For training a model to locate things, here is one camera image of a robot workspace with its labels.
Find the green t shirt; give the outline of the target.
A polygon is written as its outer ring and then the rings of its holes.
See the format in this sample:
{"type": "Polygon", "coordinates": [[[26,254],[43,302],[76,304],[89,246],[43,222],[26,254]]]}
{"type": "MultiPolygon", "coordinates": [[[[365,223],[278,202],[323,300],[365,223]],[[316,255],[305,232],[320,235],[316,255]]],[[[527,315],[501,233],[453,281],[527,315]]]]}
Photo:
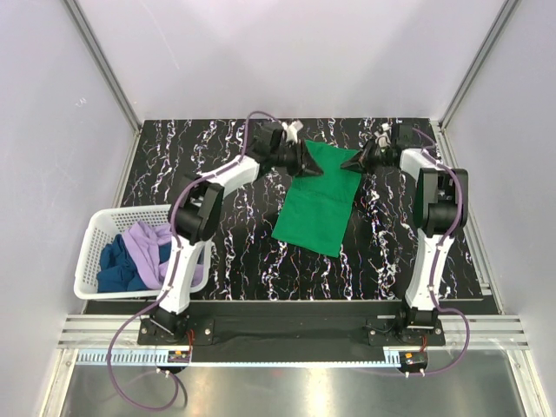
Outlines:
{"type": "Polygon", "coordinates": [[[337,257],[352,213],[361,175],[341,168],[356,154],[324,142],[307,142],[323,174],[293,179],[272,237],[319,255],[337,257]]]}

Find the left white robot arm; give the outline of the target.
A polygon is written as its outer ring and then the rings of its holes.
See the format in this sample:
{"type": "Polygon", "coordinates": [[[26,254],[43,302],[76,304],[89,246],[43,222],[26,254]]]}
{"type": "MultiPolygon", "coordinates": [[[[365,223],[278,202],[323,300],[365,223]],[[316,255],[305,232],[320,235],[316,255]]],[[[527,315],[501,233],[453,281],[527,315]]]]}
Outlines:
{"type": "Polygon", "coordinates": [[[265,122],[259,134],[244,138],[241,153],[230,162],[182,178],[181,192],[169,210],[167,273],[156,306],[149,313],[150,322],[167,343],[179,343],[187,336],[191,294],[208,280],[209,250],[221,222],[224,199],[272,168],[284,168],[293,178],[323,175],[300,138],[302,129],[299,120],[265,122]]]}

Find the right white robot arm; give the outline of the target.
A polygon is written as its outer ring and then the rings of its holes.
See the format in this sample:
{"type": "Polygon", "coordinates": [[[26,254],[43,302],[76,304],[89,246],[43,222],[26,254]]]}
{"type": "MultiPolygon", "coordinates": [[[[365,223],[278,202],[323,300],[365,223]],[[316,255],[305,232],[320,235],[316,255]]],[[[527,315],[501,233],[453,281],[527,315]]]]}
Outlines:
{"type": "Polygon", "coordinates": [[[391,323],[370,327],[372,335],[394,337],[400,343],[425,343],[429,335],[441,335],[440,315],[466,316],[457,308],[443,308],[440,283],[455,234],[467,224],[468,173],[449,168],[433,157],[434,139],[415,126],[384,123],[359,152],[341,164],[341,169],[371,175],[378,168],[397,168],[414,179],[413,219],[418,249],[414,271],[391,323]]]}

